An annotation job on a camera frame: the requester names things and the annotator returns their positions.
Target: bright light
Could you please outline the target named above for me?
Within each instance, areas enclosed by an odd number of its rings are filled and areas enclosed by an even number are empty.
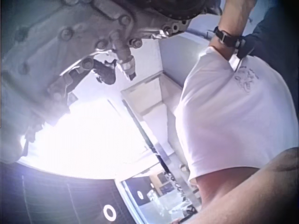
[[[142,194],[140,191],[137,191],[137,194],[138,194],[138,196],[139,196],[139,198],[140,198],[141,200],[144,199],[143,194]]]
[[[120,166],[144,151],[133,126],[107,100],[74,103],[55,127],[45,125],[20,162],[47,172],[112,179]]]

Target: overhead light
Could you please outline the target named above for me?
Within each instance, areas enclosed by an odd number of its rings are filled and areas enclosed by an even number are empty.
[[[139,196],[139,198],[140,198],[141,200],[144,199],[143,194],[142,194],[140,191],[137,191],[137,194],[138,194],[138,196]]]

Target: white circle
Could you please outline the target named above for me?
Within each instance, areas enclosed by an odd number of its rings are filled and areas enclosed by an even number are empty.
[[[139,198],[140,198],[141,200],[144,199],[143,194],[142,194],[140,191],[137,191],[137,194],[138,194],[138,196],[139,196]]]
[[[107,213],[108,209],[110,209],[112,211],[112,217],[108,215],[108,213]],[[103,212],[104,212],[105,218],[108,221],[113,222],[113,221],[116,220],[116,211],[110,204],[107,204],[107,205],[104,206]]]

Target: glass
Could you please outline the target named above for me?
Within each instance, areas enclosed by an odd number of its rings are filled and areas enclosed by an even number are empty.
[[[160,163],[123,181],[122,185],[145,223],[169,224],[188,216],[192,207],[165,175]]]

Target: white t-shirt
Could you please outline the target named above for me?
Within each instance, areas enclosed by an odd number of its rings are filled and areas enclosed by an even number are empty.
[[[213,47],[186,79],[176,110],[177,132],[195,178],[214,171],[262,168],[298,146],[298,120],[283,78],[257,57],[234,73]]]

